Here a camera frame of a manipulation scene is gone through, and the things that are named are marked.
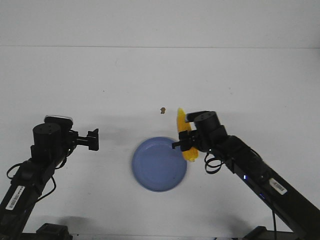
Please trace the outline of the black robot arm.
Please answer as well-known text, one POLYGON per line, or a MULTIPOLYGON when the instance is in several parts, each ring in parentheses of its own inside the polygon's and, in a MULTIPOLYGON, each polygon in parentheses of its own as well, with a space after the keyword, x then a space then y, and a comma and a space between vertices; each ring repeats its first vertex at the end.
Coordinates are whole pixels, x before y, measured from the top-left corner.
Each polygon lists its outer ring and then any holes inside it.
POLYGON ((193 162, 199 152, 205 157, 204 168, 216 174, 223 165, 241 180, 271 209, 272 217, 279 217, 291 232, 270 231, 257 227, 245 239, 318 240, 320 238, 320 210, 269 167, 261 156, 235 135, 229 135, 215 111, 185 113, 177 110, 179 147, 186 161, 193 162))
POLYGON ((39 201, 45 198, 44 188, 54 173, 62 168, 77 146, 99 150, 99 130, 89 131, 85 137, 72 130, 73 123, 45 122, 32 130, 31 157, 17 163, 17 171, 10 177, 10 187, 0 204, 0 238, 19 240, 26 223, 39 201))

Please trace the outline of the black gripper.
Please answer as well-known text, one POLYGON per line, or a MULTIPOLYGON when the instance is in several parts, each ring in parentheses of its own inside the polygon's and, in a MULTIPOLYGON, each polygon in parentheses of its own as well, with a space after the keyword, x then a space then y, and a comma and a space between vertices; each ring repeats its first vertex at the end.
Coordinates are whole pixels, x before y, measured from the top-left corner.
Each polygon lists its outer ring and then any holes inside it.
POLYGON ((182 152, 191 148, 198 150, 199 134, 197 130, 184 130, 178 133, 179 141, 171 144, 172 149, 180 148, 182 152))
POLYGON ((88 131, 87 138, 90 143, 88 143, 86 137, 79 136, 79 133, 74 130, 69 130, 66 134, 65 144, 66 149, 72 152, 77 146, 88 146, 90 151, 99 150, 99 129, 96 128, 93 131, 88 131))

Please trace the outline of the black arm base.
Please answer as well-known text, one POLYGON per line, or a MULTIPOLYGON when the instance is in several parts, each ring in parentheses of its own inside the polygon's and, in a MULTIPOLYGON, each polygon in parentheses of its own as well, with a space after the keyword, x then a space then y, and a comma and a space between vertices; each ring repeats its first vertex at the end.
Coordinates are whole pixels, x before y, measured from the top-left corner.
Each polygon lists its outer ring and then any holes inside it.
POLYGON ((297 240, 298 236, 289 231, 267 230, 265 226, 257 226, 255 229, 245 235, 243 240, 297 240))
POLYGON ((66 225, 43 224, 35 233, 22 233, 21 240, 73 240, 66 225))

